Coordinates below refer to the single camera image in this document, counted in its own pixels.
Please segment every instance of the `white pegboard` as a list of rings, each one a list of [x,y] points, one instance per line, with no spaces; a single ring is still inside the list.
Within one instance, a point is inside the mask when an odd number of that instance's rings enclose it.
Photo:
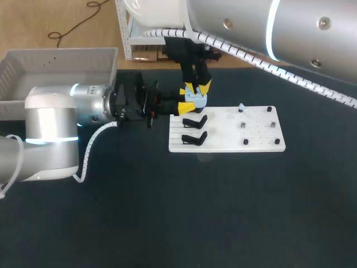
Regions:
[[[188,113],[170,117],[170,152],[283,152],[286,148],[276,108],[268,112],[268,106],[246,107],[239,113],[238,107],[206,107],[202,113]],[[204,115],[208,120],[201,130],[187,128],[184,118],[200,121]],[[208,136],[203,145],[183,144],[181,136],[199,138],[204,131]]]

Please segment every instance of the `screw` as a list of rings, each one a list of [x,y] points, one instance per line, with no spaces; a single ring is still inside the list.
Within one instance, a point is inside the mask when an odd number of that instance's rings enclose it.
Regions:
[[[227,29],[227,30],[230,30],[232,29],[233,27],[233,23],[230,21],[230,19],[226,18],[224,20],[224,23],[223,23],[224,27]]]
[[[323,31],[326,31],[331,28],[331,19],[328,17],[322,17],[319,20],[319,28]]]
[[[321,67],[322,67],[321,62],[320,62],[319,60],[315,60],[315,59],[313,59],[313,60],[311,61],[311,65],[312,65],[313,67],[316,67],[316,68],[321,68]]]

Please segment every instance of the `silver cylindrical arm segment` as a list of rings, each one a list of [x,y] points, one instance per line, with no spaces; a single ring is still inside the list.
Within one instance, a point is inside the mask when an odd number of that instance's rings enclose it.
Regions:
[[[60,85],[35,87],[30,94],[62,93],[71,95],[76,102],[78,124],[81,126],[101,126],[112,122],[110,94],[113,88],[108,85]]]
[[[17,181],[53,180],[78,170],[75,101],[58,93],[26,98],[26,142]],[[19,159],[18,141],[0,137],[0,183],[8,182]]]
[[[357,84],[357,1],[187,1],[197,32]]]
[[[62,179],[78,169],[76,141],[35,145],[24,143],[24,158],[17,181]],[[19,156],[17,140],[0,136],[0,183],[6,183],[15,171]]]

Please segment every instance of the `black bracket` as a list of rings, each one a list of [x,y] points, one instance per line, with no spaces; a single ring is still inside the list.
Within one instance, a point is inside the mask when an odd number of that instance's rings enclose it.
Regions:
[[[182,135],[182,141],[184,144],[201,146],[205,142],[207,136],[208,136],[207,131],[203,132],[200,138],[194,138],[189,135]]]
[[[197,128],[198,130],[202,129],[203,126],[205,125],[208,117],[207,114],[203,116],[200,122],[193,121],[191,119],[183,119],[182,124],[184,124],[185,127],[192,127],[192,128]]]

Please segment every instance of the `white crate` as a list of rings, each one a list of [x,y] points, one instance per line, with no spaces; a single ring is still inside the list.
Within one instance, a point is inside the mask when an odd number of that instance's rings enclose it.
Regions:
[[[25,120],[25,98],[35,86],[109,84],[116,47],[10,50],[0,62],[0,121]]]

